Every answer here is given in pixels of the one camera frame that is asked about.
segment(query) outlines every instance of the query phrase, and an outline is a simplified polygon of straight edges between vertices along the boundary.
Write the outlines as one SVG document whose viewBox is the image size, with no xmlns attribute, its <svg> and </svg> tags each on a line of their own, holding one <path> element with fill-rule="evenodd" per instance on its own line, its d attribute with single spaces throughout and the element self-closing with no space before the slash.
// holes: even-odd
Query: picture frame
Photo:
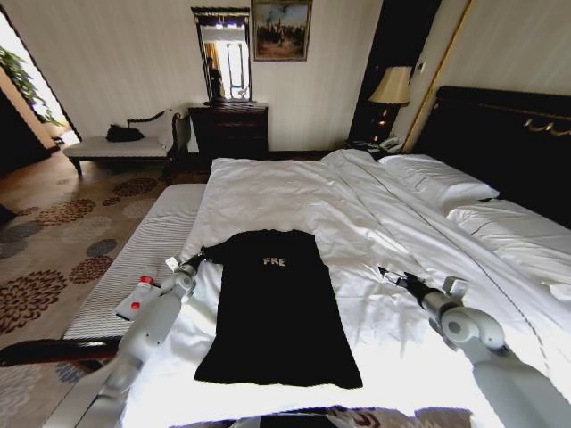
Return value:
<svg viewBox="0 0 571 428">
<path fill-rule="evenodd" d="M 307 61 L 312 0 L 252 0 L 253 59 Z"/>
</svg>

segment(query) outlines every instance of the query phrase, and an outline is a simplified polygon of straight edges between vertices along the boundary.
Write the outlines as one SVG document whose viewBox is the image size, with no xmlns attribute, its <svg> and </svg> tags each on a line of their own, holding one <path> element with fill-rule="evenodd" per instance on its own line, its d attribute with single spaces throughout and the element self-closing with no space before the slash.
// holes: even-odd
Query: patterned carpet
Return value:
<svg viewBox="0 0 571 428">
<path fill-rule="evenodd" d="M 0 228 L 0 348 L 59 338 L 166 186 L 159 165 L 82 166 L 80 181 L 57 152 L 0 178 L 0 203 L 18 214 Z M 0 428 L 41 426 L 80 376 L 64 363 L 0 369 Z"/>
</svg>

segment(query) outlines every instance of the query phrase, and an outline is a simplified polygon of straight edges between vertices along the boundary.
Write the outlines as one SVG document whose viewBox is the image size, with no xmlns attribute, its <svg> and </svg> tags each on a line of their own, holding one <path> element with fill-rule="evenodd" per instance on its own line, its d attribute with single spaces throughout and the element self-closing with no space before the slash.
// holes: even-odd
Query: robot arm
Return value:
<svg viewBox="0 0 571 428">
<path fill-rule="evenodd" d="M 524 364 L 508 348 L 503 330 L 485 312 L 465 308 L 452 290 L 427 287 L 414 275 L 398 279 L 430 315 L 431 326 L 453 348 L 460 348 L 474 366 L 474 378 L 506 428 L 566 427 L 571 406 L 550 380 Z"/>
<path fill-rule="evenodd" d="M 178 317 L 181 301 L 192 295 L 199 253 L 175 268 L 161 284 L 162 296 L 142 309 L 119 344 L 115 358 L 79 380 L 44 424 L 44 428 L 112 428 L 120 420 L 128 390 L 146 360 L 159 348 Z"/>
</svg>

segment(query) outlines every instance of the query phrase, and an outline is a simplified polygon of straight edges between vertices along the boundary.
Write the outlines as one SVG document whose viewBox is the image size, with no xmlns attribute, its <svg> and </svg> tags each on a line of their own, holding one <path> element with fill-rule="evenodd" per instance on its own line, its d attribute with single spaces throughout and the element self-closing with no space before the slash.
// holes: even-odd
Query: black bag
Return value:
<svg viewBox="0 0 571 428">
<path fill-rule="evenodd" d="M 119 143 L 122 141 L 137 141 L 145 138 L 141 131 L 136 128 L 124 128 L 119 125 L 111 125 L 107 131 L 107 141 Z"/>
</svg>

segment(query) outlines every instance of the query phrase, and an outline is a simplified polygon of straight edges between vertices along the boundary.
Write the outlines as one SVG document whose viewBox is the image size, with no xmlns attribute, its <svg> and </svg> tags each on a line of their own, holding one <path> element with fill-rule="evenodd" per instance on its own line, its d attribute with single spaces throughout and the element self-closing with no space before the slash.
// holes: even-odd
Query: dresser drawer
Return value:
<svg viewBox="0 0 571 428">
<path fill-rule="evenodd" d="M 199 152 L 209 157 L 263 158 L 268 151 L 268 107 L 248 103 L 190 109 Z"/>
</svg>

